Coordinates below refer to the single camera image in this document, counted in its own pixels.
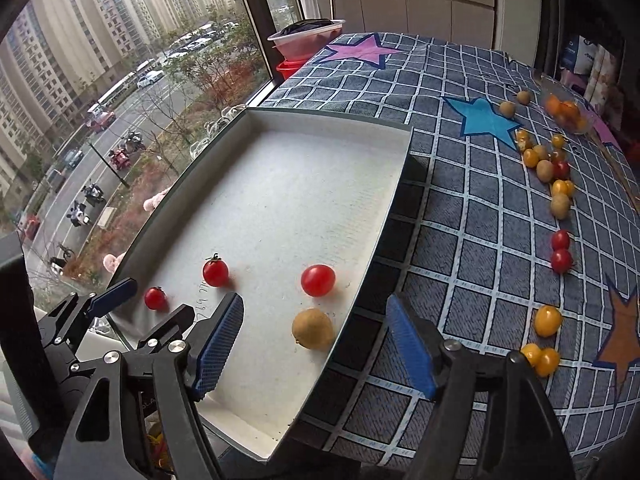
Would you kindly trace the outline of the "large brown longan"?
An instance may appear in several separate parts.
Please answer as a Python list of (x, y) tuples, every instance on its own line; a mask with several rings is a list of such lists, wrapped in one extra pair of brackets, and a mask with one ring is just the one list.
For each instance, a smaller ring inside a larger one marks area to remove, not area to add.
[(296, 315), (292, 322), (292, 335), (300, 346), (309, 350), (328, 350), (335, 337), (330, 318), (316, 308)]

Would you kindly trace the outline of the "brown longan front pile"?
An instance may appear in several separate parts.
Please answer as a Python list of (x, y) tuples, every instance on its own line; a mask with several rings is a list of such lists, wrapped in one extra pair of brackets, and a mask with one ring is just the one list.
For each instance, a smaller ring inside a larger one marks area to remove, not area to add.
[(551, 197), (549, 209), (552, 216), (564, 220), (570, 212), (570, 198), (564, 193), (556, 193)]

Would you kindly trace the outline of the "brown longan pile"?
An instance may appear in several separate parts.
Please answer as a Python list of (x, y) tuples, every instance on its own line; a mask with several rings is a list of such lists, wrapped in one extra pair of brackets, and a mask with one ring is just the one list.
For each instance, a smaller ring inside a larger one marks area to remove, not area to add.
[(564, 220), (570, 212), (570, 198), (564, 193), (556, 193), (551, 197), (549, 209), (552, 216)]
[(539, 160), (549, 158), (548, 150), (544, 145), (541, 145), (541, 144), (534, 145), (533, 151), (537, 154)]
[(536, 176), (542, 183), (549, 183), (554, 177), (554, 167), (548, 159), (541, 159), (536, 165)]

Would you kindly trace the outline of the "red cherry tomato pile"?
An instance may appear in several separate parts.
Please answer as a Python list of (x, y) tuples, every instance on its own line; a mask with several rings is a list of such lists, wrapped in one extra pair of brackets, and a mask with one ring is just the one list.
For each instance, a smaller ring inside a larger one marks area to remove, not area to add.
[(566, 160), (557, 160), (552, 164), (555, 180), (566, 181), (570, 178), (570, 164)]

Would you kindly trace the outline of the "red cherry tomato tray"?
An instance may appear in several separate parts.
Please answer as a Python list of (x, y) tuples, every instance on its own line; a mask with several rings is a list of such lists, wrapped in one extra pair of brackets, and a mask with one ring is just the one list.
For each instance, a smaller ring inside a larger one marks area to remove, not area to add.
[(143, 296), (146, 307), (153, 311), (167, 308), (167, 297), (160, 287), (150, 287)]

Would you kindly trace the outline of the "checkered star tablecloth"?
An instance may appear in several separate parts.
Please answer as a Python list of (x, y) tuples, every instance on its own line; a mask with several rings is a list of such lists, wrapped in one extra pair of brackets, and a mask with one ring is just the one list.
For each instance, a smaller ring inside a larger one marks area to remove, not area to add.
[[(542, 385), (570, 452), (618, 442), (639, 411), (639, 358), (605, 361), (612, 330), (639, 335), (639, 185), (624, 155), (584, 136), (564, 151), (575, 193), (564, 220), (547, 185), (492, 133), (467, 134), (453, 99), (499, 104), (533, 90), (509, 55), (381, 32), (341, 36), (273, 92), (268, 104), (332, 110), (413, 131), (390, 218), (355, 310), (292, 430), (296, 440), (360, 462), (405, 469), (432, 404), (410, 386), (386, 330), (402, 292), (422, 318), (468, 348), (503, 354), (538, 339), (538, 309), (563, 322), (541, 347), (559, 368)], [(574, 264), (552, 271), (550, 240), (570, 234)]]

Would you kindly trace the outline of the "white tray dark rim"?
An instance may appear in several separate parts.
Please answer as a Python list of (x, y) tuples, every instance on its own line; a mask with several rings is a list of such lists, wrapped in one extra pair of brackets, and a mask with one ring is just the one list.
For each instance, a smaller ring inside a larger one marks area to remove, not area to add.
[[(244, 318), (205, 425), (258, 462), (270, 460), (329, 359), (296, 344), (292, 322), (317, 308), (340, 332), (390, 213), (412, 139), (409, 126), (292, 108), (243, 110), (183, 171), (116, 270), (140, 290), (158, 286), (171, 307), (209, 318), (224, 296), (202, 269), (227, 263)], [(335, 272), (311, 297), (308, 266)]]

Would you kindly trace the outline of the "orange tomato pile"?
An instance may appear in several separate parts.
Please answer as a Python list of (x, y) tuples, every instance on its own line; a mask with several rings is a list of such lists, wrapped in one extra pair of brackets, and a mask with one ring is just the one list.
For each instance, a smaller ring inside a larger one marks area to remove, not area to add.
[(550, 160), (555, 164), (566, 159), (566, 153), (563, 150), (553, 150), (550, 154)]

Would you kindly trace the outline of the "yellow tomato near bowl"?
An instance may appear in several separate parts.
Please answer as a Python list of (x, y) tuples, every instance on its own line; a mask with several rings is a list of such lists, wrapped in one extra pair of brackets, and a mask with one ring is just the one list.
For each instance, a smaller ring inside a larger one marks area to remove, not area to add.
[(555, 148), (562, 148), (562, 147), (565, 145), (565, 139), (564, 139), (564, 136), (562, 136), (562, 134), (555, 133), (555, 134), (551, 137), (551, 144), (552, 144)]

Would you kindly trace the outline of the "brown longan by star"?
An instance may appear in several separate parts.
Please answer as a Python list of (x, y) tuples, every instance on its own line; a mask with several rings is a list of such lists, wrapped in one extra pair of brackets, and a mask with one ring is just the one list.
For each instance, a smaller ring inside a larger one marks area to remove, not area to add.
[(513, 118), (515, 115), (515, 105), (511, 101), (503, 101), (499, 105), (499, 112), (505, 118)]

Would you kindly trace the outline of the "brown longan near bowl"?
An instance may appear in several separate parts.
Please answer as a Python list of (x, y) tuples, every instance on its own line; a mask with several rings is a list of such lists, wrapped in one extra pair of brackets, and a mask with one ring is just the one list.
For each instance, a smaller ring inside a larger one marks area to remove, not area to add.
[(516, 94), (516, 99), (520, 104), (528, 105), (532, 99), (532, 95), (528, 90), (521, 90)]

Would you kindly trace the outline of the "clear glass fruit bowl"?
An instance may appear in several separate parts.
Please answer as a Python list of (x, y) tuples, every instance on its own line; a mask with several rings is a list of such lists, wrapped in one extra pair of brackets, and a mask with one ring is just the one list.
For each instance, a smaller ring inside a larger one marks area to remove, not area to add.
[(542, 104), (556, 125), (568, 133), (586, 134), (593, 125), (592, 114), (576, 101), (561, 100), (554, 93), (547, 93)]

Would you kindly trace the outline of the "pink storage bin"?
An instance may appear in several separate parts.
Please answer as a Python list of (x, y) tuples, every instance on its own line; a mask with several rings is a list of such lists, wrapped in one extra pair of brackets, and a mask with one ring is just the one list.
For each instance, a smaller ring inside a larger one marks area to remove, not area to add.
[(344, 24), (345, 21), (339, 18), (310, 18), (286, 26), (267, 40), (274, 44), (287, 61), (308, 60), (340, 36)]

